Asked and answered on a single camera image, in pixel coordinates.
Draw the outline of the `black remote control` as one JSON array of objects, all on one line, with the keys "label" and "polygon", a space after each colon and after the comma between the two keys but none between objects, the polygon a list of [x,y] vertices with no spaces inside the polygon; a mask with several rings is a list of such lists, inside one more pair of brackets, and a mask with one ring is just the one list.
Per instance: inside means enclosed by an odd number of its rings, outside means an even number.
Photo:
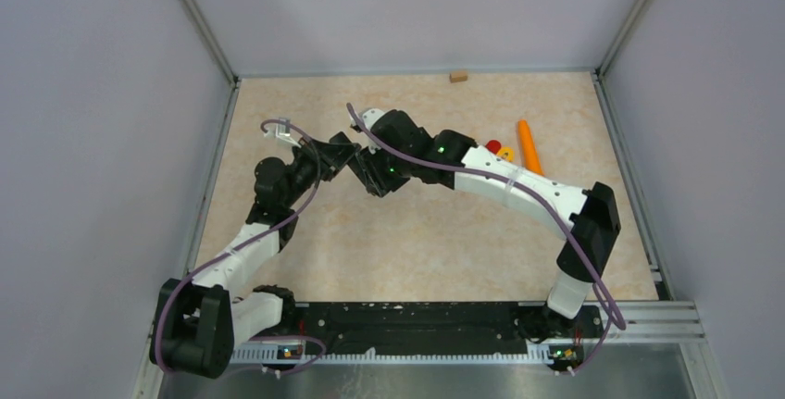
[{"label": "black remote control", "polygon": [[382,173],[383,163],[380,154],[371,154],[367,147],[361,148],[359,143],[352,143],[342,131],[330,137],[329,143],[353,148],[354,154],[347,160],[346,166],[363,184],[367,193],[379,198],[388,193]]}]

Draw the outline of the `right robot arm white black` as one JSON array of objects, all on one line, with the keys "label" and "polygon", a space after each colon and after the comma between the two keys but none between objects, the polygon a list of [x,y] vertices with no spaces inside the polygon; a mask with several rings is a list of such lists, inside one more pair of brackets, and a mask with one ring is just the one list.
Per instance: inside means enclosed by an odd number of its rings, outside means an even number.
[{"label": "right robot arm white black", "polygon": [[356,171],[369,193],[383,197],[412,179],[485,197],[549,228],[565,244],[559,273],[542,311],[544,327],[567,336],[580,323],[591,291],[607,295],[602,274],[621,231],[612,188],[584,189],[552,181],[511,163],[474,139],[444,130],[435,136],[402,110],[347,108],[351,127],[366,135]]}]

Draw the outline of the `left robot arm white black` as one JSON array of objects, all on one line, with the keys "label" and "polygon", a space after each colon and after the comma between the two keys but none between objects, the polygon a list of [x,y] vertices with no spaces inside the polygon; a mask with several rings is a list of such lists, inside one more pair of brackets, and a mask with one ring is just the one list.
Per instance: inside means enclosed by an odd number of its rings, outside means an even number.
[{"label": "left robot arm white black", "polygon": [[301,210],[323,181],[334,178],[359,152],[340,132],[327,142],[303,137],[286,163],[271,156],[254,169],[255,200],[239,232],[215,257],[182,279],[166,281],[156,306],[150,360],[163,371],[209,379],[220,376],[233,351],[260,331],[293,332],[297,314],[286,290],[264,288],[241,297],[263,264],[292,239]]}]

